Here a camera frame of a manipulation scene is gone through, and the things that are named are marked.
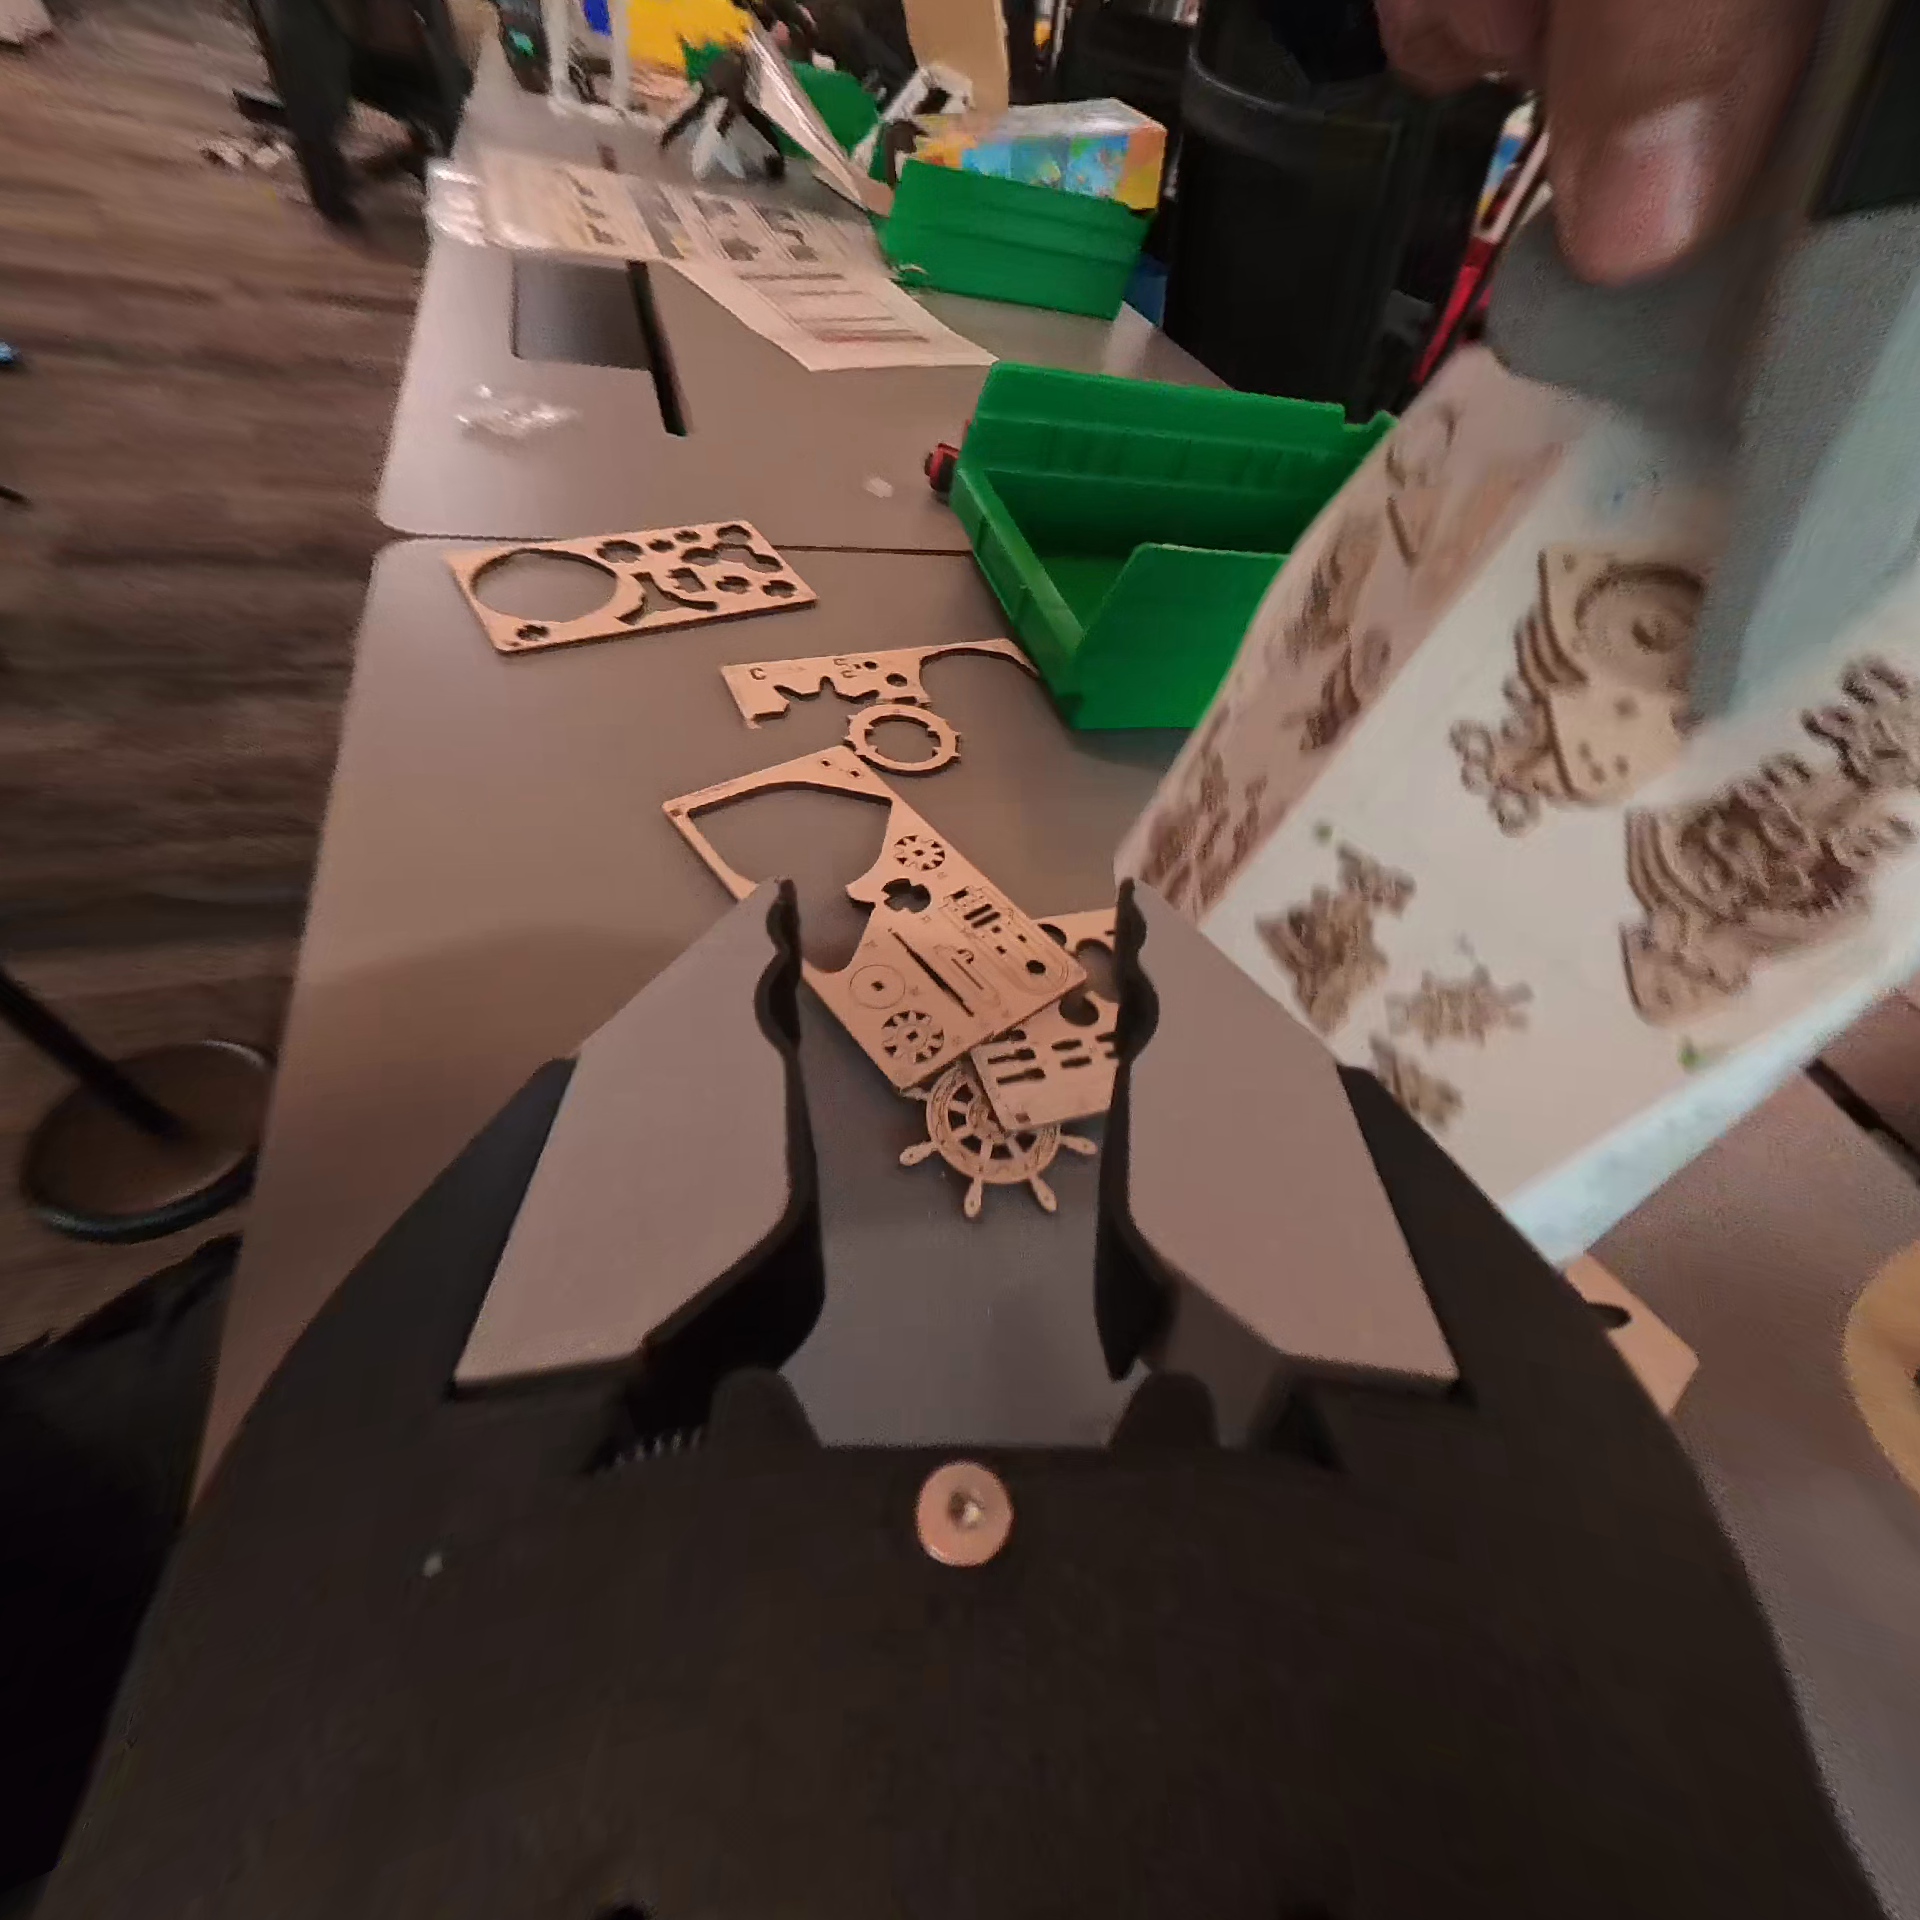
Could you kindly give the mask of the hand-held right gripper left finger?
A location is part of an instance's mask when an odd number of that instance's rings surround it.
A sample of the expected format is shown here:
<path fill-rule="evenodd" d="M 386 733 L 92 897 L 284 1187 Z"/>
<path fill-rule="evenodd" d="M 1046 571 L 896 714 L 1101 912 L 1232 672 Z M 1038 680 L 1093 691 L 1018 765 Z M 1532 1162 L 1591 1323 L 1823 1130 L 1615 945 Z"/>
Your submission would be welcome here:
<path fill-rule="evenodd" d="M 459 1387 L 796 1356 L 827 1298 L 800 988 L 796 888 L 762 882 L 580 1042 Z"/>

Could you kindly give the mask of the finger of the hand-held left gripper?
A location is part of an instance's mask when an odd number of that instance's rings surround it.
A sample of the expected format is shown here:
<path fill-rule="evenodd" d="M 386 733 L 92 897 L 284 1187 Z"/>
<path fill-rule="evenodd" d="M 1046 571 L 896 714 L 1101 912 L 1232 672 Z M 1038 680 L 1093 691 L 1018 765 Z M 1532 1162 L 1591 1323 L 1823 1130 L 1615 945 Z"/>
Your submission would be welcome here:
<path fill-rule="evenodd" d="M 1751 216 L 1679 266 L 1583 284 L 1532 223 L 1494 279 L 1519 375 L 1722 457 L 1694 705 L 1748 707 L 1917 564 L 1917 205 Z"/>

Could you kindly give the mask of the white printed kit box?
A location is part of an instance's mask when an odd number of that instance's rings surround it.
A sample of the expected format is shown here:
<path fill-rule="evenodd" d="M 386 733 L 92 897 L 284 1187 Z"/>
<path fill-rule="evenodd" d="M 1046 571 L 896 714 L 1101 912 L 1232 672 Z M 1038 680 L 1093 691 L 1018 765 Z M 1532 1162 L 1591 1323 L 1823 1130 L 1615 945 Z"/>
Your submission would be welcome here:
<path fill-rule="evenodd" d="M 1694 694 L 1705 451 L 1457 353 L 1118 852 L 1577 1258 L 1917 970 L 1917 567 Z"/>

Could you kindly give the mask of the wooden sheet with rectangular cutout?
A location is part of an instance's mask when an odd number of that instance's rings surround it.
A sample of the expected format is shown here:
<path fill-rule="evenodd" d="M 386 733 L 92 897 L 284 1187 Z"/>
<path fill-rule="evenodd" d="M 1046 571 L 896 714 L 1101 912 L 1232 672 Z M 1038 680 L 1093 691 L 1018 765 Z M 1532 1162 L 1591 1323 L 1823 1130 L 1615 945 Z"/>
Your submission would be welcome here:
<path fill-rule="evenodd" d="M 974 1080 L 1002 1130 L 1036 1133 L 1107 1112 L 1117 1087 L 1117 911 L 1045 915 L 1038 927 L 1082 965 L 1082 983 L 972 1049 Z"/>

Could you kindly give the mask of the wooden ship wheel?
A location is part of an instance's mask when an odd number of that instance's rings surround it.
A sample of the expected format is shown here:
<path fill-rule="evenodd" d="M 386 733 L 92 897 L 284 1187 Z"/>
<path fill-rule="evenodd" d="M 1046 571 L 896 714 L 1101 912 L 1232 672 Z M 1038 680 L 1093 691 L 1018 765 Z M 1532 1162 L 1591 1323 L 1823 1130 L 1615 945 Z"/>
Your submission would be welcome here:
<path fill-rule="evenodd" d="M 979 1220 L 990 1192 L 1027 1192 L 1057 1212 L 1049 1170 L 1061 1156 L 1097 1160 L 1100 1144 L 1064 1123 L 1002 1123 L 972 1062 L 954 1062 L 902 1092 L 925 1119 L 925 1141 L 899 1151 L 902 1169 L 942 1162 L 961 1180 L 964 1217 Z"/>

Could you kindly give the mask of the wooden sheet with large cutouts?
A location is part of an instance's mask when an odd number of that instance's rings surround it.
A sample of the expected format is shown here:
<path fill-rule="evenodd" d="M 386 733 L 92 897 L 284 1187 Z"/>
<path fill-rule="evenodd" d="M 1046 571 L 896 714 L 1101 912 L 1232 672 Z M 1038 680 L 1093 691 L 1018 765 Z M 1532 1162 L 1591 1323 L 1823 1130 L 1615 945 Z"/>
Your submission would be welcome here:
<path fill-rule="evenodd" d="M 784 791 L 846 797 L 884 811 L 884 848 L 846 888 L 868 911 L 849 965 L 800 965 L 831 1018 L 893 1090 L 925 1087 L 974 1047 L 1004 1038 L 1085 986 L 1072 950 L 846 746 L 676 797 L 663 802 L 663 815 L 721 888 L 748 900 L 755 882 L 714 848 L 699 818 Z"/>

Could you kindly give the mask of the wavy wooden sheet offcut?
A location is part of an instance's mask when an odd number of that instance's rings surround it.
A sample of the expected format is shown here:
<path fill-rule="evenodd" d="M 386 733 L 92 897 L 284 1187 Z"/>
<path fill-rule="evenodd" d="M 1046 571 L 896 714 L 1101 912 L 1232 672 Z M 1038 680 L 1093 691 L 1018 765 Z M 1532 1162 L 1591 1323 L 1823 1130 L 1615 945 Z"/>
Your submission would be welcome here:
<path fill-rule="evenodd" d="M 1613 1348 L 1623 1356 L 1654 1407 L 1666 1418 L 1673 1418 L 1698 1374 L 1698 1353 L 1694 1345 L 1622 1285 L 1601 1260 L 1577 1258 L 1562 1274 L 1601 1321 Z"/>

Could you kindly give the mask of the notched wooden sheet offcut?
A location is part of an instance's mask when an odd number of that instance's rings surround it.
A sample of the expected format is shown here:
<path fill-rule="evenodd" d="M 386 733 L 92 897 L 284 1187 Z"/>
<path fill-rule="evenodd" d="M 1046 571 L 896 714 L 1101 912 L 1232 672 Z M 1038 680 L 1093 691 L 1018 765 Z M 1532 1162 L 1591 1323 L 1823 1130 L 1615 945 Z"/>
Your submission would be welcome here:
<path fill-rule="evenodd" d="M 1038 675 L 1033 661 L 1010 637 L 959 637 L 792 661 L 727 662 L 721 667 L 721 680 L 742 721 L 755 730 L 788 714 L 793 701 L 813 701 L 827 694 L 852 707 L 931 707 L 925 669 L 952 658 L 1002 661 L 1013 662 L 1027 678 Z"/>

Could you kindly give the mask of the black round stand base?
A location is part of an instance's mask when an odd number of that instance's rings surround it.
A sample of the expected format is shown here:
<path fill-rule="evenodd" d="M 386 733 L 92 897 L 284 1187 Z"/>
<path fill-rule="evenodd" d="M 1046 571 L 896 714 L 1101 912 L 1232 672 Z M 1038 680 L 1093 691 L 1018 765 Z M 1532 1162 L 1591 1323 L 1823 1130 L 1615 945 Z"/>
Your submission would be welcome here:
<path fill-rule="evenodd" d="M 197 1041 L 121 1059 L 173 1130 L 153 1133 L 104 1092 L 69 1090 L 22 1151 L 22 1202 L 87 1242 L 146 1242 L 203 1226 L 254 1192 L 276 1062 L 250 1042 Z"/>

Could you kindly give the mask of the green plastic bin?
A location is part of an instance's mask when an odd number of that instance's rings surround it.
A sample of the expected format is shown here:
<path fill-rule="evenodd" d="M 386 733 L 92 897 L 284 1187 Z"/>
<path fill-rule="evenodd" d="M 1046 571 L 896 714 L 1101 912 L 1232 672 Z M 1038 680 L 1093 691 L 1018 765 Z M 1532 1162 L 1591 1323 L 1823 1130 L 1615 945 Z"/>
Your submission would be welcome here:
<path fill-rule="evenodd" d="M 1287 554 L 1393 425 L 1000 361 L 950 508 L 1065 725 L 1190 730 Z"/>
<path fill-rule="evenodd" d="M 911 157 L 878 248 L 911 291 L 1117 318 L 1149 214 Z"/>

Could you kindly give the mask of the black trash bin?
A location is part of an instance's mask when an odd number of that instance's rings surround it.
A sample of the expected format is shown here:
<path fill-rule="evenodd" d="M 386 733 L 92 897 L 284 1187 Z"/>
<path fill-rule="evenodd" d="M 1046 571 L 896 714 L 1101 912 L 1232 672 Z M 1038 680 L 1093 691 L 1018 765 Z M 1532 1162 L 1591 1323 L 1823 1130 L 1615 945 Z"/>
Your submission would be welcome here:
<path fill-rule="evenodd" d="M 1228 389 L 1403 414 L 1519 91 L 1183 76 L 1165 332 Z"/>

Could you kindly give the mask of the wooden sheet with round holes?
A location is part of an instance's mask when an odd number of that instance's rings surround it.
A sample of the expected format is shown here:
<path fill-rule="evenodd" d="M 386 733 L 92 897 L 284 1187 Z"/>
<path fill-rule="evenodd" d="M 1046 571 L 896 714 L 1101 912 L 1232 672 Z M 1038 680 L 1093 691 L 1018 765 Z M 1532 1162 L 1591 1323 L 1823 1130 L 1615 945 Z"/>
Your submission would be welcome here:
<path fill-rule="evenodd" d="M 820 601 L 759 528 L 742 519 L 594 533 L 574 540 L 451 543 L 441 557 L 479 630 L 504 658 L 687 633 Z M 484 583 L 530 557 L 588 569 L 602 589 L 596 604 L 573 618 L 491 604 Z"/>

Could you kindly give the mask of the colourful cardboard box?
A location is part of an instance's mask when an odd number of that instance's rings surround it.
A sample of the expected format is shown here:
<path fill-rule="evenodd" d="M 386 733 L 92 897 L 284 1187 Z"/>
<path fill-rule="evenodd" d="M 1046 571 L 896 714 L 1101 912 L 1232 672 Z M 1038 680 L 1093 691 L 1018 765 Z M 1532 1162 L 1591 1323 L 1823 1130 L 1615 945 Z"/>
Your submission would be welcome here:
<path fill-rule="evenodd" d="M 927 114 L 913 157 L 952 171 L 1097 196 L 1140 214 L 1164 199 L 1169 134 L 1107 96 Z"/>

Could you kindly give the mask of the printed paper sheet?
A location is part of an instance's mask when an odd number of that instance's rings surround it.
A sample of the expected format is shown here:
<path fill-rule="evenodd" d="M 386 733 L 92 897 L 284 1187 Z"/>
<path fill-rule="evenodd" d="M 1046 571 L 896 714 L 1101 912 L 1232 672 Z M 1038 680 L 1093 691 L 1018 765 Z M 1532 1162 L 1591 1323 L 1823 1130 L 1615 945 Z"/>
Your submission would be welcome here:
<path fill-rule="evenodd" d="M 899 289 L 863 228 L 827 214 L 495 148 L 429 167 L 429 218 L 524 257 L 673 268 L 817 375 L 996 363 Z"/>

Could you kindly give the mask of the black office chair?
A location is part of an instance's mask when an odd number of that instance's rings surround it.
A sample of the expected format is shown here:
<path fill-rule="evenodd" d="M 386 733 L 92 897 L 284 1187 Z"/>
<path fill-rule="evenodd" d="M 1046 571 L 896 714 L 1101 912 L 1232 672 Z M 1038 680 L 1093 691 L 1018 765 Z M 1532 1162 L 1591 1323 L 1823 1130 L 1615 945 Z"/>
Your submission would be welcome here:
<path fill-rule="evenodd" d="M 244 3 L 284 130 L 330 228 L 358 224 L 358 181 L 454 156 L 466 114 L 476 37 L 456 3 Z M 404 130 L 380 162 L 348 157 L 352 107 Z"/>

